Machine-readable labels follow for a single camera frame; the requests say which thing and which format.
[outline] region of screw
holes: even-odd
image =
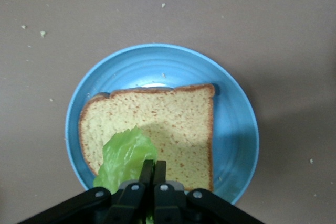
[[[132,191],[136,191],[136,190],[138,190],[139,188],[140,188],[139,185],[133,185],[133,186],[131,187]]]
[[[168,191],[168,185],[161,185],[160,190],[161,191]]]
[[[97,198],[99,198],[99,197],[101,197],[101,196],[103,196],[104,195],[104,192],[103,191],[98,191],[98,192],[96,192],[96,194],[95,194],[95,196],[97,197]]]
[[[200,198],[203,197],[203,195],[202,195],[202,193],[201,193],[200,191],[195,191],[195,192],[193,192],[193,196],[194,196],[194,198],[196,198],[196,199],[200,199]]]

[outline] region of blue plate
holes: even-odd
[[[259,135],[253,109],[239,84],[220,65],[190,49],[167,44],[129,47],[96,64],[77,86],[66,117],[66,143],[72,167],[85,189],[94,175],[81,153],[78,120],[99,92],[134,87],[212,83],[214,96],[214,193],[234,204],[254,174]]]

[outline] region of green lettuce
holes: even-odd
[[[93,186],[102,186],[114,194],[126,180],[139,179],[143,162],[157,160],[157,150],[151,140],[135,126],[116,133],[103,147],[103,164]]]

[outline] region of white bread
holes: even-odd
[[[214,86],[175,89],[136,88],[100,93],[84,106],[79,121],[83,156],[94,174],[103,162],[102,148],[117,132],[136,125],[167,161],[167,180],[186,190],[213,190],[212,135]]]

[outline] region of gray table surface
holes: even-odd
[[[0,223],[84,191],[65,145],[70,98],[98,61],[149,42],[207,55],[250,98],[260,155],[236,206],[265,223],[336,223],[336,0],[0,0]]]

